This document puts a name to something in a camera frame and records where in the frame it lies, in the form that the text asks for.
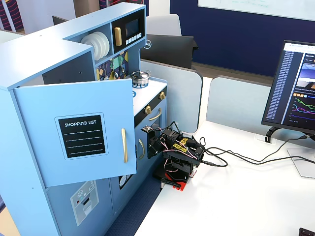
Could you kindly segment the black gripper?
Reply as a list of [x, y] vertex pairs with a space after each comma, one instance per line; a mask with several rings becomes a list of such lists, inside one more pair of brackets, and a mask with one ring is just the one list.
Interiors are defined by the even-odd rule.
[[147, 158], [151, 159], [153, 156], [158, 155], [161, 150], [165, 150], [165, 146], [161, 143], [163, 135], [154, 136], [150, 138], [150, 145], [148, 146]]

